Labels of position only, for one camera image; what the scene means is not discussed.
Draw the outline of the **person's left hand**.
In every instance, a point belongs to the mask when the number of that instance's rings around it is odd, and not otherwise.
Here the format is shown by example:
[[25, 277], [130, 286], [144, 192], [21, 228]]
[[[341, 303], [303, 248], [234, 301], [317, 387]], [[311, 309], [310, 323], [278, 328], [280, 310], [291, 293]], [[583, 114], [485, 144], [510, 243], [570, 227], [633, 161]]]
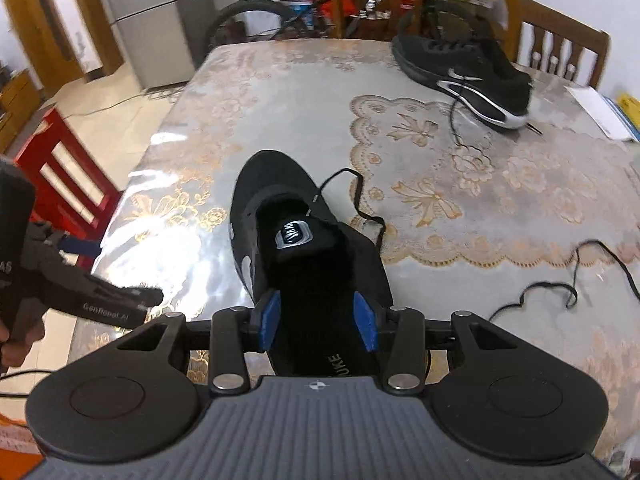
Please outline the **person's left hand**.
[[1, 365], [6, 368], [20, 367], [32, 346], [43, 340], [45, 334], [46, 329], [41, 318], [22, 339], [13, 339], [4, 323], [0, 322]]

